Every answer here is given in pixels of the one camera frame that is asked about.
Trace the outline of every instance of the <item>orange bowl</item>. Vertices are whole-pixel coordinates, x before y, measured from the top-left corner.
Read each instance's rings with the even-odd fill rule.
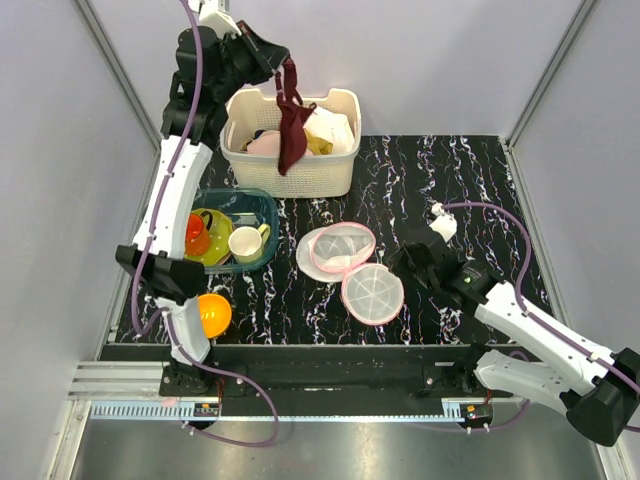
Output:
[[[222,295],[207,293],[198,297],[200,320],[207,338],[216,338],[231,324],[231,305]]]

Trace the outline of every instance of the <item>yellow plate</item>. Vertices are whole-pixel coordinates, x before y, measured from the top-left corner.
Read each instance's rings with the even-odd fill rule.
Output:
[[[200,320],[207,338],[222,335],[231,324],[231,305],[217,293],[207,293],[198,297]]]
[[[191,213],[200,216],[204,220],[204,225],[209,230],[211,246],[204,255],[185,255],[184,258],[200,262],[205,267],[224,263],[222,260],[226,261],[229,258],[229,236],[233,232],[231,220],[224,213],[210,208],[198,208]]]

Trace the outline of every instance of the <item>cream mug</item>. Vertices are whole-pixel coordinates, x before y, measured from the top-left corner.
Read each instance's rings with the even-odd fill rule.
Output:
[[[271,234],[266,223],[258,228],[240,227],[229,236],[229,250],[238,263],[252,263],[264,253],[264,246]]]

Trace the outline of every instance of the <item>white wall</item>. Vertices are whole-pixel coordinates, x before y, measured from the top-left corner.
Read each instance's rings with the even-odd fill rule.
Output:
[[[636,0],[599,3],[516,145],[570,323],[636,351],[639,16]],[[640,435],[625,436],[640,473]]]
[[[35,479],[153,152],[72,2],[4,2],[0,38],[0,476]]]
[[[159,127],[187,27],[178,0],[92,3]],[[290,48],[303,95],[355,91],[365,134],[505,136],[579,3],[231,0],[230,11]]]

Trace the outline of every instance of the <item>white plastic basket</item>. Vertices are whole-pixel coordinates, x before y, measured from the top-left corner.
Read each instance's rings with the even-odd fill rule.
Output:
[[[240,187],[260,188],[277,198],[338,197],[351,188],[353,161],[360,148],[361,118],[358,98],[349,90],[332,88],[325,98],[304,98],[349,119],[355,143],[341,155],[305,156],[289,169],[278,173],[278,157],[240,152],[257,130],[278,130],[281,113],[275,98],[267,98],[257,88],[239,90],[229,103],[229,120],[220,133],[222,154],[229,160]]]

